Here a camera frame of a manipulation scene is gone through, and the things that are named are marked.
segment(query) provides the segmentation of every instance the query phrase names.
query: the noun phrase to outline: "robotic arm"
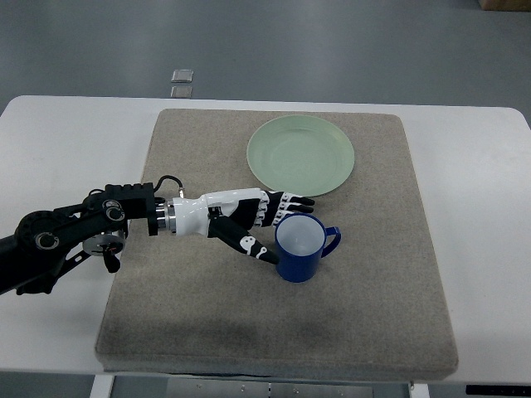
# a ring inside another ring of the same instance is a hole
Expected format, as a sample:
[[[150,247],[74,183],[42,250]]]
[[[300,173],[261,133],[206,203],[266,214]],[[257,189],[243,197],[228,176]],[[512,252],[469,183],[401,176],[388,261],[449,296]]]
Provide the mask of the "robotic arm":
[[[179,197],[166,201],[155,192],[165,179],[179,184]],[[93,190],[78,205],[35,211],[20,221],[15,233],[0,239],[0,294],[50,293],[56,281],[92,255],[103,256],[107,270],[119,270],[115,257],[125,245],[128,221],[145,218],[149,235],[167,230],[176,236],[216,237],[243,254],[272,264],[275,253],[248,232],[253,226],[276,225],[294,211],[312,212],[314,201],[287,192],[260,188],[214,192],[184,198],[183,185],[163,176],[151,182],[107,185]],[[83,250],[66,257],[78,244]]]

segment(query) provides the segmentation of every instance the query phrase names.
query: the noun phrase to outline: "felt pad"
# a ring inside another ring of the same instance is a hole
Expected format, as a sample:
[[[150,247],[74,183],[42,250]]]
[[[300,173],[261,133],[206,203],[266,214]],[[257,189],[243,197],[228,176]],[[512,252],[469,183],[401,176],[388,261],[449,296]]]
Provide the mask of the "felt pad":
[[[187,197],[263,187],[246,145],[286,112],[166,109],[143,182],[183,180]],[[313,114],[342,129],[356,163],[316,197],[314,215],[343,241],[302,284],[217,239],[148,236],[133,221],[96,343],[106,371],[275,376],[313,380],[436,380],[457,352],[401,120]],[[165,182],[158,192],[175,197]],[[274,227],[253,228],[274,247]]]

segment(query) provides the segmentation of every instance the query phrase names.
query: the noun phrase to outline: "cardboard box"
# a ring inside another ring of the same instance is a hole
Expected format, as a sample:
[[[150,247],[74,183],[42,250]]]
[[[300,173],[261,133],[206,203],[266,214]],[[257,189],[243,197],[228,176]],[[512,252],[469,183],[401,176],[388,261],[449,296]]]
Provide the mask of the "cardboard box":
[[[480,0],[488,11],[531,11],[531,0]]]

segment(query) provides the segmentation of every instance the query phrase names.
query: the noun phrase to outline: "gray floor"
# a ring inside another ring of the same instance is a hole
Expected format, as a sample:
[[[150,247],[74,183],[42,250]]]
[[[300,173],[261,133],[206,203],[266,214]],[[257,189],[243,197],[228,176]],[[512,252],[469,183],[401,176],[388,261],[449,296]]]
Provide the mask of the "gray floor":
[[[530,123],[531,13],[477,0],[0,2],[0,112],[19,95],[168,98],[174,69],[194,70],[194,99],[502,106]],[[0,398],[87,397],[91,380],[0,373]],[[160,383],[119,378],[114,397],[159,396]]]

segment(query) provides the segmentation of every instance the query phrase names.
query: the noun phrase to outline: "white table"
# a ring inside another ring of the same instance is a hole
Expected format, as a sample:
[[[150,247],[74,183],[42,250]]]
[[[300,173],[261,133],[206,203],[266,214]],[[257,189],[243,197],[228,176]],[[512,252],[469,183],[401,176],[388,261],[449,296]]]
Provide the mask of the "white table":
[[[531,131],[522,114],[415,105],[19,97],[0,117],[0,236],[11,235],[28,212],[79,203],[107,183],[138,182],[158,113],[166,108],[398,115],[460,358],[446,381],[531,384]],[[90,259],[49,296],[0,296],[0,370],[101,374],[93,346],[111,284],[99,259]]]

